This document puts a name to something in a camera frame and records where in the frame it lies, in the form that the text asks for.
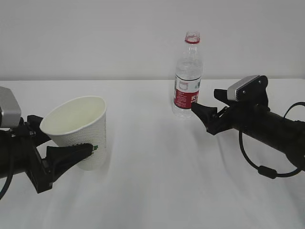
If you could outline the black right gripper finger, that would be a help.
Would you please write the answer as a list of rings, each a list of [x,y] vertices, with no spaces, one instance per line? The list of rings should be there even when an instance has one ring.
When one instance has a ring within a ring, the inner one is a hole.
[[[231,106],[231,102],[227,99],[227,90],[214,89],[214,98],[228,106]]]
[[[218,119],[216,107],[208,107],[199,103],[192,103],[191,111],[201,120],[206,130],[215,130],[215,123]]]

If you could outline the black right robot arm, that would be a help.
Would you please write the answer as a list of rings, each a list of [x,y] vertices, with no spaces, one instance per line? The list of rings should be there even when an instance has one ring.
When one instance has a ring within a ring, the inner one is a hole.
[[[222,110],[194,102],[191,111],[212,135],[230,129],[237,130],[242,155],[260,175],[271,179],[292,177],[305,169],[305,123],[271,112],[267,86],[268,78],[265,75],[247,76],[226,90],[214,90],[215,99],[226,104]],[[243,135],[284,153],[295,170],[278,173],[269,167],[256,165],[245,152]]]

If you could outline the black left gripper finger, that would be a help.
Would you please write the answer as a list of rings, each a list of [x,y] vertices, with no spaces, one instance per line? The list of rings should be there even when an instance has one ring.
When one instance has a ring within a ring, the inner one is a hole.
[[[40,124],[43,120],[43,117],[36,115],[27,116],[27,124],[30,127],[31,131],[34,133],[32,136],[33,143],[35,146],[40,146],[48,141],[50,141],[50,137],[43,133],[40,129]]]
[[[92,152],[92,144],[64,147],[47,146],[45,166],[51,176],[51,182],[55,182],[71,167],[91,156]]]

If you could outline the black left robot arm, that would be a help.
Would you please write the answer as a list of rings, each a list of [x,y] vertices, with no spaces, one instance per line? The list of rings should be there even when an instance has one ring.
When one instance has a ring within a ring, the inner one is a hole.
[[[67,170],[89,157],[95,147],[82,143],[72,146],[46,149],[42,158],[37,147],[50,141],[40,130],[42,117],[29,115],[20,120],[19,125],[0,132],[0,177],[6,178],[0,192],[3,196],[8,190],[15,174],[25,173],[37,193],[52,189],[53,183]]]

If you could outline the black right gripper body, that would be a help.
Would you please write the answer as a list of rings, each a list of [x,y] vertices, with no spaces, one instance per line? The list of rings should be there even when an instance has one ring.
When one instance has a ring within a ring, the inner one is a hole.
[[[207,132],[215,135],[235,127],[239,130],[241,126],[254,119],[259,109],[268,110],[267,86],[268,78],[265,75],[260,75],[248,84],[245,93],[238,95],[239,101],[230,101],[231,106],[227,105],[218,112],[215,130],[207,130]]]

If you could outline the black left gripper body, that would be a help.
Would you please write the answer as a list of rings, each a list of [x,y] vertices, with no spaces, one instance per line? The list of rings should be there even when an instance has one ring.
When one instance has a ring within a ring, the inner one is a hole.
[[[0,177],[11,182],[13,175],[25,173],[37,193],[52,189],[45,159],[33,143],[33,132],[23,119],[19,126],[0,131]]]

